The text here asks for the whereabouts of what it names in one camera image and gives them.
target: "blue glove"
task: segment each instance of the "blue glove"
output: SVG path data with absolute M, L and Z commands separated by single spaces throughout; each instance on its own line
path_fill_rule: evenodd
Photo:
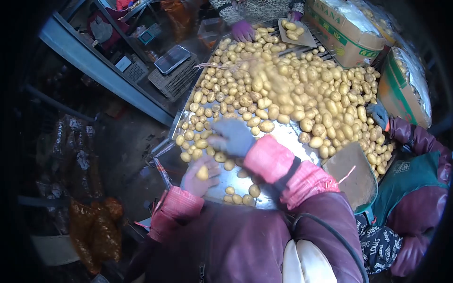
M 386 132 L 389 131 L 389 115 L 387 110 L 382 105 L 379 99 L 376 99 L 377 104 L 370 103 L 366 109 L 366 113 L 371 115 L 374 121 Z
M 256 140 L 242 121 L 223 119 L 212 124 L 220 136 L 210 136 L 207 143 L 212 147 L 239 157 L 245 157 Z

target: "purple glove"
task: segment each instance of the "purple glove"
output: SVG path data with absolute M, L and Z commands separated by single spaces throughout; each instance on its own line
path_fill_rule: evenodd
M 206 165 L 209 175 L 209 179 L 206 181 L 202 181 L 196 176 L 197 172 L 203 165 Z M 202 197 L 210 187 L 213 187 L 220 182 L 219 178 L 216 177 L 219 174 L 219 164 L 214 160 L 214 158 L 210 155 L 202 156 L 187 169 L 187 172 L 181 180 L 181 190 L 188 191 L 196 197 Z
M 252 26 L 244 19 L 235 22 L 231 26 L 231 31 L 233 32 L 233 37 L 236 41 L 252 41 L 252 38 L 255 35 Z
M 295 21 L 300 22 L 300 18 L 302 17 L 302 14 L 297 11 L 292 11 L 288 14 L 288 19 L 291 23 L 294 23 Z

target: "cardboard piece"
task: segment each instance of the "cardboard piece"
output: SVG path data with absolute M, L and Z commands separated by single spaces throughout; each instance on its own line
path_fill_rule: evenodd
M 305 7 L 304 22 L 341 67 L 369 65 L 384 49 L 385 38 L 362 32 L 322 0 L 307 0 Z
M 338 188 L 346 194 L 354 213 L 358 214 L 374 202 L 378 191 L 376 177 L 360 144 L 352 142 L 345 146 L 329 158 L 323 169 L 339 182 L 354 166 L 356 168 L 338 185 Z
M 280 36 L 282 37 L 282 41 L 286 43 L 291 43 L 291 44 L 296 44 L 296 45 L 303 45 L 303 46 L 309 46 L 309 47 L 314 47 L 316 48 L 316 42 L 314 41 L 314 38 L 308 29 L 308 27 L 299 21 L 295 21 L 294 24 L 298 28 L 303 28 L 305 32 L 301 34 L 297 39 L 297 41 L 291 40 L 286 36 L 286 30 L 282 26 L 282 21 L 284 19 L 279 19 L 279 30 L 280 30 Z
M 393 52 L 389 52 L 382 66 L 376 96 L 389 114 L 425 129 L 431 126 L 431 119 L 427 117 L 411 85 L 403 77 Z

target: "green apron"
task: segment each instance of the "green apron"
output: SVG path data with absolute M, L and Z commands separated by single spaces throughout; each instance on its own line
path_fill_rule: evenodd
M 391 166 L 371 206 L 376 216 L 374 225 L 385 225 L 393 208 L 410 192 L 427 186 L 448 189 L 447 185 L 437 179 L 439 157 L 439 151 L 430 152 L 406 161 L 397 161 Z

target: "pile of potatoes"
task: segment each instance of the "pile of potatoes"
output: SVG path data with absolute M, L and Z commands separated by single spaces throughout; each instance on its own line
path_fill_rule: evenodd
M 279 57 L 279 52 L 291 45 L 270 35 L 274 31 L 259 27 L 255 42 L 236 43 L 227 38 L 219 43 L 209 60 L 213 66 L 204 68 L 192 91 L 190 123 L 179 125 L 184 134 L 177 136 L 176 144 L 186 150 L 181 159 L 197 160 L 205 151 L 231 171 L 242 164 L 207 144 L 206 139 L 213 134 L 208 118 L 214 122 L 221 117 L 245 121 L 256 139 L 261 132 L 272 132 L 277 121 L 299 124 L 299 142 L 319 149 L 322 164 L 357 141 L 376 177 L 385 174 L 393 145 L 383 144 L 382 128 L 367 117 L 364 107 L 367 102 L 376 103 L 380 73 L 373 67 L 344 70 L 332 60 L 324 61 L 318 56 L 325 51 L 322 46 Z M 225 201 L 231 198 L 239 203 L 234 193 L 227 194 Z M 243 197 L 241 202 L 249 203 Z
M 290 23 L 285 19 L 282 20 L 281 24 L 286 30 L 286 36 L 291 40 L 298 41 L 299 36 L 305 32 L 304 28 L 298 28 L 296 24 Z

